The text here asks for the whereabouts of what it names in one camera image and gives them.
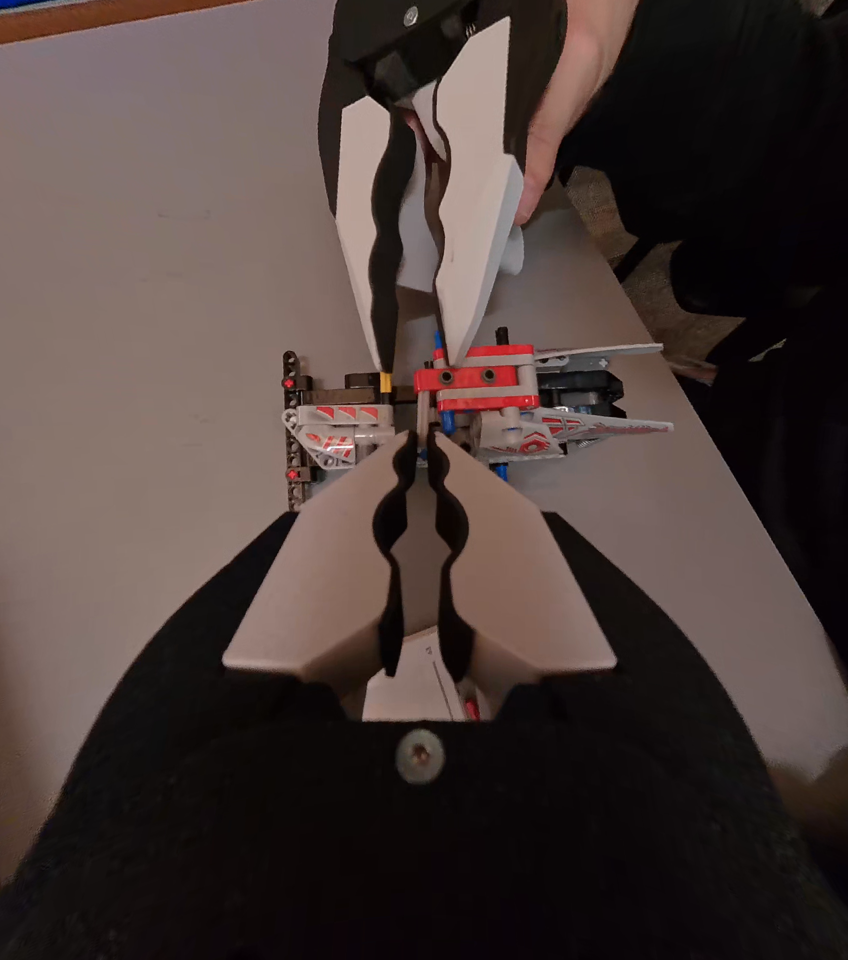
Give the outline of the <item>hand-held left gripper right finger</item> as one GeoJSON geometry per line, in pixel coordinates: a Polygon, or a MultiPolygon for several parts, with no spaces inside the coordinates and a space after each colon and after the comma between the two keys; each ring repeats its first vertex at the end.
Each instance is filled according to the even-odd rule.
{"type": "Polygon", "coordinates": [[[440,572],[437,631],[452,679],[495,717],[515,687],[617,665],[542,512],[439,432],[428,438],[440,572]]]}

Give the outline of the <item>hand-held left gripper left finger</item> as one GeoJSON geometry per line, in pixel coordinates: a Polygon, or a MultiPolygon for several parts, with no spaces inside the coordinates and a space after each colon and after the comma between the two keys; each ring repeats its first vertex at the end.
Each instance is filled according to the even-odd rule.
{"type": "Polygon", "coordinates": [[[227,669],[324,685],[362,717],[369,680],[395,674],[405,636],[393,547],[417,451],[415,432],[400,432],[297,514],[223,655],[227,669]]]}

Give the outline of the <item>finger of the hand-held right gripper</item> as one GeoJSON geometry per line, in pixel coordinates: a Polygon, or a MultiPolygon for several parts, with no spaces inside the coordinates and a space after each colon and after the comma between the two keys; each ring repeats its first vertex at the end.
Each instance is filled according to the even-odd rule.
{"type": "Polygon", "coordinates": [[[465,358],[511,233],[523,173],[504,147],[511,19],[473,34],[437,83],[433,118],[446,152],[435,276],[446,359],[465,358]]]}
{"type": "Polygon", "coordinates": [[[404,258],[399,221],[417,140],[400,114],[380,103],[352,103],[341,115],[339,151],[337,233],[371,358],[390,375],[404,258]]]}

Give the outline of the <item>white instruction booklet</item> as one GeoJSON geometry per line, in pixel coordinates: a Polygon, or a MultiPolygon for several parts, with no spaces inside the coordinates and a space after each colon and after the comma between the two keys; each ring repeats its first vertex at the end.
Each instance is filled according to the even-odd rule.
{"type": "Polygon", "coordinates": [[[466,679],[454,682],[440,652],[436,627],[405,637],[394,677],[379,672],[369,681],[365,722],[478,722],[484,710],[466,679]]]}

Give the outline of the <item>grey red brick truck model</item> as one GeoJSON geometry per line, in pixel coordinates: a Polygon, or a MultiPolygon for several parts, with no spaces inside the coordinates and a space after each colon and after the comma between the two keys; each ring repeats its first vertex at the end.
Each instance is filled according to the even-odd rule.
{"type": "Polygon", "coordinates": [[[299,512],[327,474],[354,468],[397,432],[399,406],[412,406],[417,464],[427,460],[427,438],[440,432],[502,479],[512,463],[559,460],[612,437],[672,432],[670,422],[629,416],[620,406],[622,380],[611,361],[657,354],[658,343],[604,348],[546,349],[510,342],[471,347],[462,362],[446,359],[439,333],[434,349],[406,386],[393,383],[382,402],[379,373],[350,373],[343,387],[317,386],[298,354],[283,355],[286,498],[299,512]]]}

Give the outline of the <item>person's right forearm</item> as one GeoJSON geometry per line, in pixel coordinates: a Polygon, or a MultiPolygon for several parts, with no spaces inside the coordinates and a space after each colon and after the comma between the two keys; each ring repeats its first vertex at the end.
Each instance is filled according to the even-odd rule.
{"type": "Polygon", "coordinates": [[[848,11],[640,2],[557,169],[604,174],[660,241],[848,230],[848,11]]]}

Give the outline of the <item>grey desk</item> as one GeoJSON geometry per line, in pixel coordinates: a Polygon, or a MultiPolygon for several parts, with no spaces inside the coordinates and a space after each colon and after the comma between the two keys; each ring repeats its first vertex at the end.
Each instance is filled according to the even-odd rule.
{"type": "MultiPolygon", "coordinates": [[[[334,2],[249,2],[0,46],[0,879],[166,619],[286,507],[281,355],[372,366],[317,146],[334,2]]],[[[646,342],[555,189],[494,326],[646,342]]],[[[696,645],[773,765],[818,775],[848,693],[660,356],[666,436],[513,469],[696,645]]]]}

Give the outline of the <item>person's right hand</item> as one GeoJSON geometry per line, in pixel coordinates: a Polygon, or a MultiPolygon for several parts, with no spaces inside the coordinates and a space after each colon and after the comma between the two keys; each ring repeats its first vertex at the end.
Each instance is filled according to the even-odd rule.
{"type": "Polygon", "coordinates": [[[523,226],[537,209],[560,144],[613,72],[638,5],[637,1],[566,2],[562,52],[528,126],[524,189],[515,226],[523,226]]]}

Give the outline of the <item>person's black clothing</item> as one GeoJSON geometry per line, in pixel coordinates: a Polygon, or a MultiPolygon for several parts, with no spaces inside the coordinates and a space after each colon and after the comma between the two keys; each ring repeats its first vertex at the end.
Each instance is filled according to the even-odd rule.
{"type": "MultiPolygon", "coordinates": [[[[733,248],[696,239],[670,257],[690,313],[739,317],[685,391],[809,600],[848,683],[848,238],[733,248]]],[[[781,793],[814,841],[848,854],[848,748],[781,793]]]]}

